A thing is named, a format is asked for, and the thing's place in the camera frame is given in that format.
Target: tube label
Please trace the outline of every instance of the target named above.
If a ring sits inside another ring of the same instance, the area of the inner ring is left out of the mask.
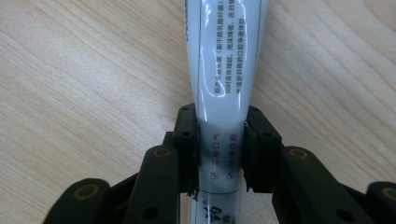
[[[198,202],[190,224],[235,223],[245,119],[267,0],[186,0],[191,86],[200,127]]]

